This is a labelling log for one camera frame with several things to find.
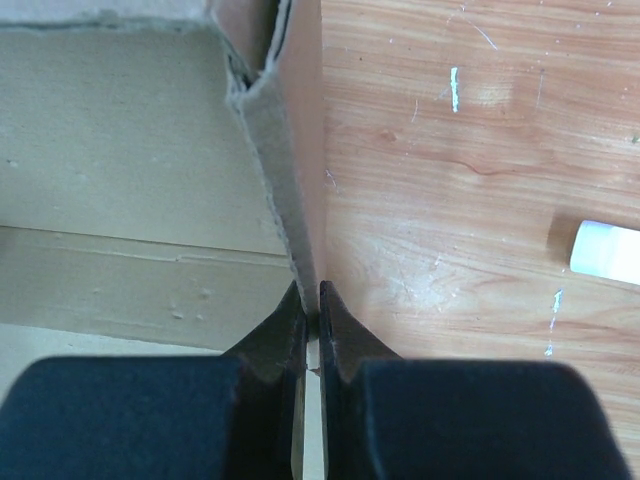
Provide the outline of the cardboard box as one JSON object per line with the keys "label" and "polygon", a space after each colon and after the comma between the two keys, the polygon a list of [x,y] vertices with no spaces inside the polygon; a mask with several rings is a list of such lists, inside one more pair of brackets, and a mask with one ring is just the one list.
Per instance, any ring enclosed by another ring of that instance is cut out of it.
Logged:
{"label": "cardboard box", "polygon": [[1,5],[1,407],[33,363],[214,356],[325,270],[317,1]]}

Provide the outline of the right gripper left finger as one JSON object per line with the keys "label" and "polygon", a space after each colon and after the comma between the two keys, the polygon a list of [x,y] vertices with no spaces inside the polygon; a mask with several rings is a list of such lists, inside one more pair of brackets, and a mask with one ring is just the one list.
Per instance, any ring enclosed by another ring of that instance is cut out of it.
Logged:
{"label": "right gripper left finger", "polygon": [[30,365],[1,407],[5,479],[298,479],[306,315],[298,290],[214,356]]}

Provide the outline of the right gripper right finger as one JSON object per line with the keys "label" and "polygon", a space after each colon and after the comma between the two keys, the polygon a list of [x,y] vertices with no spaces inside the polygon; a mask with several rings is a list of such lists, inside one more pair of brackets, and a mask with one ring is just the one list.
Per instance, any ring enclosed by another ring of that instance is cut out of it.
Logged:
{"label": "right gripper right finger", "polygon": [[554,362],[405,359],[320,286],[331,479],[628,479],[587,382]]}

